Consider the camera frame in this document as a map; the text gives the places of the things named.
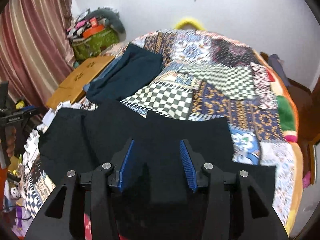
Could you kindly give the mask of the left hand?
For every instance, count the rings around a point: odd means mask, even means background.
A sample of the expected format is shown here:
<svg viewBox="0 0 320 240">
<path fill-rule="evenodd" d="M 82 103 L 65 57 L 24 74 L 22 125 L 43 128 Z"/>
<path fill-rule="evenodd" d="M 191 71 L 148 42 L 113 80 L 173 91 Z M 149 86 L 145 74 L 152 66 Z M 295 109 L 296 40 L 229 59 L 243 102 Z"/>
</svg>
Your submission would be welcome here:
<svg viewBox="0 0 320 240">
<path fill-rule="evenodd" d="M 11 126 L 6 128 L 7 155 L 11 158 L 15 154 L 16 128 Z"/>
</svg>

